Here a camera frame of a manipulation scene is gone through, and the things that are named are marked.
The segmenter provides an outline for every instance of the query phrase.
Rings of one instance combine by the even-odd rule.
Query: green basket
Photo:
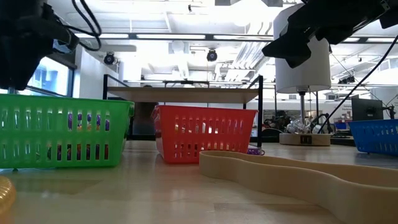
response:
[[[0,95],[0,168],[118,165],[133,113],[126,101]]]

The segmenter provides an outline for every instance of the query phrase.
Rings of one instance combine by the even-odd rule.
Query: security camera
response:
[[[209,50],[209,52],[207,53],[207,61],[215,62],[216,60],[217,60],[216,50],[214,49]]]
[[[106,65],[114,65],[118,62],[117,58],[114,56],[114,52],[108,52],[106,53],[106,56],[104,58],[104,63]]]

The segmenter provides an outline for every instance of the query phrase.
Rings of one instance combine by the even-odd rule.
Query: wooden table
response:
[[[268,156],[398,168],[395,157],[362,154],[355,147],[263,146]],[[3,170],[1,175],[16,185],[15,224],[341,223],[307,202],[202,176],[197,165],[167,165],[155,142],[128,142],[121,164],[113,168]]]

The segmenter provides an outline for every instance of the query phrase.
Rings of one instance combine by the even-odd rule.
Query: white cylindrical device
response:
[[[274,20],[274,38],[278,39],[280,32],[287,25],[287,19],[303,4],[289,7]],[[290,68],[287,62],[281,58],[275,58],[275,79],[278,93],[297,93],[297,90],[311,92],[327,90],[331,87],[329,43],[326,39],[318,41],[313,37],[308,43],[311,57],[296,68]]]

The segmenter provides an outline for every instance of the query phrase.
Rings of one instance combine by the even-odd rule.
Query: round wooden base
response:
[[[329,134],[279,134],[279,144],[292,146],[330,146]]]

